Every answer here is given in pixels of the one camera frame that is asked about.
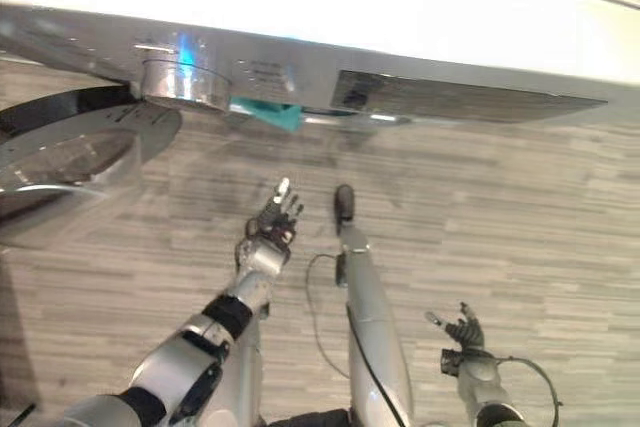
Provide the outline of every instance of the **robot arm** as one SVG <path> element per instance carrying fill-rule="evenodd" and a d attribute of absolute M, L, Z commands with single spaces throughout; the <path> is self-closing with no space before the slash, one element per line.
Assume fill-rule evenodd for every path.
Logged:
<path fill-rule="evenodd" d="M 497 359 L 484 350 L 480 322 L 464 302 L 460 310 L 465 320 L 458 320 L 457 324 L 446 322 L 432 312 L 427 312 L 426 316 L 462 347 L 461 352 L 443 349 L 440 368 L 443 374 L 458 378 L 458 394 L 466 404 L 471 425 L 526 427 L 522 415 L 501 385 Z"/>
<path fill-rule="evenodd" d="M 289 260 L 302 212 L 297 196 L 289 201 L 290 192 L 285 178 L 259 215 L 247 222 L 245 238 L 236 248 L 232 284 L 143 360 L 127 390 L 86 399 L 55 425 L 151 427 L 196 418 L 222 378 L 229 349 L 269 302 L 272 285 Z"/>

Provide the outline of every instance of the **washing machine door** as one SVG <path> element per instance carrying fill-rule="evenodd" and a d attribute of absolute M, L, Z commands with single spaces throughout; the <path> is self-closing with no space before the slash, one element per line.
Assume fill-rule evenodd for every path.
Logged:
<path fill-rule="evenodd" d="M 49 248 L 122 212 L 141 166 L 162 152 L 180 113 L 126 86 L 64 92 L 0 112 L 0 244 Z"/>

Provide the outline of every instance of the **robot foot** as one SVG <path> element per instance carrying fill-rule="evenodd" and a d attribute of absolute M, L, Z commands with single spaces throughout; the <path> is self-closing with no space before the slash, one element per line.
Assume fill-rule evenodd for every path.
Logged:
<path fill-rule="evenodd" d="M 333 212 L 336 219 L 336 231 L 340 233 L 340 228 L 346 222 L 351 222 L 355 216 L 356 194 L 353 187 L 342 184 L 336 189 L 333 197 Z"/>

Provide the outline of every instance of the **cable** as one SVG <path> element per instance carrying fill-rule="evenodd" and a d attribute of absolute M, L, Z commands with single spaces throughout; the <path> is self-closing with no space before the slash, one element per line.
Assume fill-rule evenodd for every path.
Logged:
<path fill-rule="evenodd" d="M 349 374 L 345 373 L 340 367 L 338 367 L 327 355 L 327 352 L 324 350 L 324 347 L 322 346 L 322 342 L 320 342 L 320 334 L 318 333 L 318 315 L 315 309 L 313 308 L 313 302 L 311 300 L 310 281 L 311 281 L 311 269 L 315 265 L 316 261 L 322 257 L 325 257 L 328 259 L 335 259 L 335 256 L 333 255 L 316 254 L 309 261 L 309 264 L 307 265 L 307 272 L 304 280 L 304 288 L 307 293 L 307 304 L 309 305 L 309 310 L 311 312 L 311 319 L 313 320 L 313 335 L 315 336 L 315 339 L 316 339 L 316 346 L 318 347 L 318 350 L 320 351 L 320 354 L 324 358 L 325 362 L 342 377 L 344 377 L 345 379 L 348 379 Z"/>
<path fill-rule="evenodd" d="M 551 393 L 551 399 L 553 401 L 553 422 L 551 423 L 551 427 L 558 427 L 558 424 L 560 423 L 560 407 L 563 404 L 558 400 L 558 393 L 556 392 L 556 389 L 553 386 L 553 382 L 551 382 L 551 379 L 544 371 L 544 369 L 536 364 L 533 360 L 523 359 L 520 357 L 509 356 L 502 359 L 497 358 L 496 361 L 498 362 L 498 365 L 505 362 L 519 362 L 533 369 L 540 377 L 544 379 L 544 381 L 549 386 L 549 392 Z"/>
<path fill-rule="evenodd" d="M 18 427 L 24 419 L 31 415 L 31 412 L 36 410 L 36 404 L 29 405 L 26 409 L 24 409 L 7 427 Z"/>
<path fill-rule="evenodd" d="M 382 398 L 387 403 L 387 407 L 389 407 L 389 410 L 391 410 L 391 413 L 395 417 L 398 425 L 400 427 L 406 427 L 404 421 L 402 420 L 402 417 L 400 416 L 400 413 L 398 412 L 398 409 L 396 409 L 396 406 L 393 405 L 393 401 L 389 398 L 389 394 L 387 394 L 387 391 L 382 386 L 382 383 L 380 382 L 380 380 L 378 380 L 378 377 L 373 371 L 373 367 L 371 367 L 371 364 L 369 363 L 369 359 L 367 359 L 367 356 L 364 353 L 364 349 L 362 348 L 362 344 L 360 343 L 360 339 L 358 338 L 358 334 L 356 333 L 356 329 L 353 325 L 354 324 L 353 315 L 351 314 L 351 309 L 349 308 L 349 304 L 347 304 L 347 318 L 349 319 L 349 328 L 351 329 L 351 334 L 353 334 L 353 338 L 356 340 L 356 344 L 358 345 L 358 350 L 360 351 L 362 360 L 364 360 L 364 365 L 367 367 L 367 370 L 369 371 L 369 375 L 371 376 L 371 379 L 373 379 L 373 382 L 376 384 L 376 387 L 380 391 L 380 394 L 382 394 Z"/>

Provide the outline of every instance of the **wooden floor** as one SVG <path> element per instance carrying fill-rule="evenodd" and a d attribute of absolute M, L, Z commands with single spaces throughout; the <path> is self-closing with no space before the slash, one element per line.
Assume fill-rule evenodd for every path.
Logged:
<path fill-rule="evenodd" d="M 0 108 L 99 83 L 0 62 Z M 147 190 L 128 212 L 55 251 L 2 255 L 3 407 L 33 400 L 55 415 L 122 389 L 142 356 L 225 285 L 244 220 L 288 175 L 306 210 L 263 323 L 266 419 L 349 404 L 347 381 L 314 345 L 303 283 L 313 254 L 337 250 L 332 191 L 349 182 L 396 314 L 417 425 L 467 425 L 455 380 L 439 372 L 452 343 L 423 317 L 455 319 L 461 300 L 484 322 L 490 351 L 547 369 L 563 426 L 638 425 L 640 125 L 291 135 L 184 120 L 144 167 Z M 345 294 L 323 262 L 312 278 L 321 336 L 346 366 Z M 531 424 L 548 425 L 543 381 L 520 366 L 501 373 Z"/>

